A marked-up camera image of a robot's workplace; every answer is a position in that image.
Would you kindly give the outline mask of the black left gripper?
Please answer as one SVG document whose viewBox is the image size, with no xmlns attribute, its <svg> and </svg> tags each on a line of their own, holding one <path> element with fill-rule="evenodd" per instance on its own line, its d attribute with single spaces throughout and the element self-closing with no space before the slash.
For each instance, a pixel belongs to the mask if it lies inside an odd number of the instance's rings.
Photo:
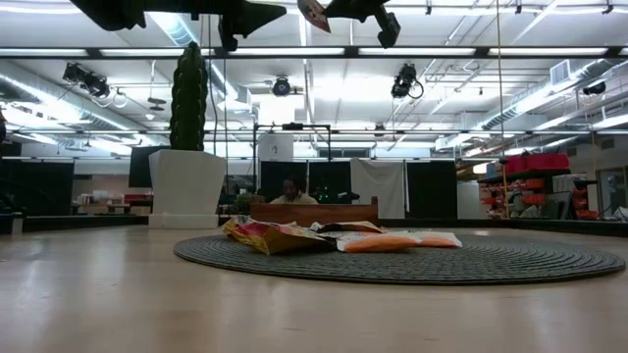
<svg viewBox="0 0 628 353">
<path fill-rule="evenodd" d="M 215 5 L 215 13 L 218 15 L 233 17 L 238 14 L 238 0 L 215 0 Z M 242 0 L 241 13 L 236 20 L 236 33 L 247 37 L 286 13 L 287 9 L 283 6 Z"/>
</svg>

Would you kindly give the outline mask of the peach passion fruit tea packet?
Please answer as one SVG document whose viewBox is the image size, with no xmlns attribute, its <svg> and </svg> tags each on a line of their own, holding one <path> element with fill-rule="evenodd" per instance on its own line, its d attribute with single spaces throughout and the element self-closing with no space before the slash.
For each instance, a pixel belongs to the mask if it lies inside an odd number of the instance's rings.
<svg viewBox="0 0 628 353">
<path fill-rule="evenodd" d="M 318 0 L 296 0 L 296 5 L 301 15 L 311 25 L 331 33 L 331 28 L 325 16 L 325 7 Z"/>
<path fill-rule="evenodd" d="M 319 224 L 313 223 L 310 229 L 317 233 L 326 232 L 338 232 L 338 231 L 358 231 L 369 233 L 383 233 L 384 231 L 370 222 L 344 222 L 344 223 L 329 223 Z"/>
<path fill-rule="evenodd" d="M 255 221 L 245 215 L 231 217 L 223 232 L 232 240 L 266 255 L 297 250 L 330 250 L 332 243 L 297 223 L 285 225 Z"/>
</svg>

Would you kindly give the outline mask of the white orange Tazo tea packet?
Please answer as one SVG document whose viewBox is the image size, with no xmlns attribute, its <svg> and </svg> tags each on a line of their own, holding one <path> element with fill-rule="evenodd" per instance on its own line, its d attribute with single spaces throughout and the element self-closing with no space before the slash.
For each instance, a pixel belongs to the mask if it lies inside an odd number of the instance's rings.
<svg viewBox="0 0 628 353">
<path fill-rule="evenodd" d="M 336 239 L 336 246 L 346 253 L 382 253 L 415 247 L 420 242 L 420 236 L 410 233 L 349 232 Z"/>
<path fill-rule="evenodd" d="M 452 232 L 443 231 L 417 231 L 419 246 L 427 247 L 456 247 L 460 248 L 462 242 Z"/>
</svg>

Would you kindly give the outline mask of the wooden tea box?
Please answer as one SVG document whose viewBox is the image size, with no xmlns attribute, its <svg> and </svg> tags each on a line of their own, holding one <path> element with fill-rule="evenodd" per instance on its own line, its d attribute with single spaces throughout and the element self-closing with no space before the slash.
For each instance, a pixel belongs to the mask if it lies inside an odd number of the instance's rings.
<svg viewBox="0 0 628 353">
<path fill-rule="evenodd" d="M 377 198 L 374 204 L 262 204 L 250 205 L 250 217 L 259 222 L 276 224 L 297 223 L 309 227 L 313 223 L 321 225 L 348 222 L 380 223 Z"/>
</svg>

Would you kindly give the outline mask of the green cactus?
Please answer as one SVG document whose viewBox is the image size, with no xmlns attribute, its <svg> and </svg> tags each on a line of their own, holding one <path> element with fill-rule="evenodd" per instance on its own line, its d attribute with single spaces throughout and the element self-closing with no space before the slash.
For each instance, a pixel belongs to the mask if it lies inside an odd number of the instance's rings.
<svg viewBox="0 0 628 353">
<path fill-rule="evenodd" d="M 201 48 L 192 41 L 174 71 L 170 143 L 175 150 L 203 151 L 208 74 Z"/>
</svg>

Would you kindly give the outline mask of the person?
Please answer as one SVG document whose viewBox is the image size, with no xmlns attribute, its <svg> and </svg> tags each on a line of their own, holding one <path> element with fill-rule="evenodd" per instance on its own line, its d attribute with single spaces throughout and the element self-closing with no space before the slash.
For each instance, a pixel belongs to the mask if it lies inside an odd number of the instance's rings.
<svg viewBox="0 0 628 353">
<path fill-rule="evenodd" d="M 318 201 L 304 193 L 297 179 L 288 177 L 283 181 L 283 193 L 271 204 L 316 205 Z"/>
</svg>

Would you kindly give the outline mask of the white hanging cloth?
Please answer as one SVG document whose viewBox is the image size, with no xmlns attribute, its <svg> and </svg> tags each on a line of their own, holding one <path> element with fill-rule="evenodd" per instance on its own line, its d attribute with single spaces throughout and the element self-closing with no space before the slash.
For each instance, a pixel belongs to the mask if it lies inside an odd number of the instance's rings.
<svg viewBox="0 0 628 353">
<path fill-rule="evenodd" d="M 405 170 L 401 162 L 378 162 L 351 159 L 351 191 L 361 203 L 378 199 L 378 217 L 383 220 L 405 218 Z"/>
</svg>

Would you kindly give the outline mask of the small potted green plant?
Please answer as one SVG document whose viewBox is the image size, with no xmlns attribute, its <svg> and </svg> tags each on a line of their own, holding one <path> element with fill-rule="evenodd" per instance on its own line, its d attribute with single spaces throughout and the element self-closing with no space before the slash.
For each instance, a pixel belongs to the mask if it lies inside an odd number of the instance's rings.
<svg viewBox="0 0 628 353">
<path fill-rule="evenodd" d="M 265 198 L 256 193 L 241 193 L 235 199 L 235 210 L 241 215 L 249 215 L 253 204 L 264 204 Z"/>
</svg>

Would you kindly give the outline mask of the white hexagonal planter pot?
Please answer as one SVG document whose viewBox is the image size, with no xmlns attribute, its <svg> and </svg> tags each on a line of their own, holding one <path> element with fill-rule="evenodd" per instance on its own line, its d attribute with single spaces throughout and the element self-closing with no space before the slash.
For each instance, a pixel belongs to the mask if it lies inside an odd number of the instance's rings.
<svg viewBox="0 0 628 353">
<path fill-rule="evenodd" d="M 156 229 L 212 229 L 227 161 L 203 151 L 162 149 L 149 156 Z"/>
</svg>

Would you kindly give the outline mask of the black partition panel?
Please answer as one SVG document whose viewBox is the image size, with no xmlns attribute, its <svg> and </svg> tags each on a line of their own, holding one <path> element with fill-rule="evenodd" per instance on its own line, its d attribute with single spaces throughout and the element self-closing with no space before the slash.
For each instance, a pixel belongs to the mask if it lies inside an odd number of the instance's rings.
<svg viewBox="0 0 628 353">
<path fill-rule="evenodd" d="M 457 179 L 453 162 L 410 163 L 407 182 L 410 218 L 457 218 Z"/>
</svg>

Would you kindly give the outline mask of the white ceiling air vent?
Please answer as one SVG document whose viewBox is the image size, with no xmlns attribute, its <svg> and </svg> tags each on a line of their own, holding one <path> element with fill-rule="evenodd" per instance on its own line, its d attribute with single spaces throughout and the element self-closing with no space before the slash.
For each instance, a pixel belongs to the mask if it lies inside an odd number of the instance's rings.
<svg viewBox="0 0 628 353">
<path fill-rule="evenodd" d="M 554 89 L 563 89 L 571 82 L 571 61 L 566 59 L 551 67 L 549 78 Z"/>
</svg>

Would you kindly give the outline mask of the red bin shelving rack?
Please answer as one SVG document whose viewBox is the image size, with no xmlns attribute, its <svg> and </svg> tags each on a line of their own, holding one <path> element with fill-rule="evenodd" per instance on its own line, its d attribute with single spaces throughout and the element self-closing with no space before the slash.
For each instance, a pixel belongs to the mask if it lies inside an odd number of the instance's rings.
<svg viewBox="0 0 628 353">
<path fill-rule="evenodd" d="M 479 180 L 480 201 L 490 219 L 589 221 L 598 217 L 589 203 L 585 174 L 573 174 L 568 157 L 525 152 L 487 165 Z"/>
</svg>

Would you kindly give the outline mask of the round grey woven placemat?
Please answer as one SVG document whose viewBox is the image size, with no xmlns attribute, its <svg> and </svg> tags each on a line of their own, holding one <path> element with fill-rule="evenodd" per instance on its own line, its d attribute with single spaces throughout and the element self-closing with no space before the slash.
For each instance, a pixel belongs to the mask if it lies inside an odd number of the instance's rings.
<svg viewBox="0 0 628 353">
<path fill-rule="evenodd" d="M 224 235 L 183 240 L 174 254 L 214 268 L 301 279 L 416 285 L 567 281 L 620 273 L 626 262 L 580 245 L 512 236 L 464 234 L 460 248 L 342 253 L 329 247 L 266 255 Z"/>
</svg>

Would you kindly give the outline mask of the black rig frame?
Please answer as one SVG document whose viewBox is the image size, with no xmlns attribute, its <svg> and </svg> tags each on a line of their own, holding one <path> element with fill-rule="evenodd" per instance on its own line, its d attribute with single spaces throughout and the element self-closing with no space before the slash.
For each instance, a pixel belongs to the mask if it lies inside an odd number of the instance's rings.
<svg viewBox="0 0 628 353">
<path fill-rule="evenodd" d="M 0 59 L 174 59 L 182 47 L 84 47 L 39 48 L 0 47 Z M 221 47 L 202 48 L 210 59 L 472 59 L 472 60 L 544 60 L 544 59 L 621 59 L 628 60 L 628 46 L 401 46 L 384 49 L 374 46 L 284 46 L 241 47 L 233 52 Z"/>
</svg>

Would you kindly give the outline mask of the black wall screen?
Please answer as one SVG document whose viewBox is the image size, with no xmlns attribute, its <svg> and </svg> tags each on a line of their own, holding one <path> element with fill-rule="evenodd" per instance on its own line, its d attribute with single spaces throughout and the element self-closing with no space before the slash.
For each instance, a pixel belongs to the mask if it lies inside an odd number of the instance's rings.
<svg viewBox="0 0 628 353">
<path fill-rule="evenodd" d="M 133 147 L 131 149 L 129 187 L 151 188 L 149 156 L 169 146 Z"/>
</svg>

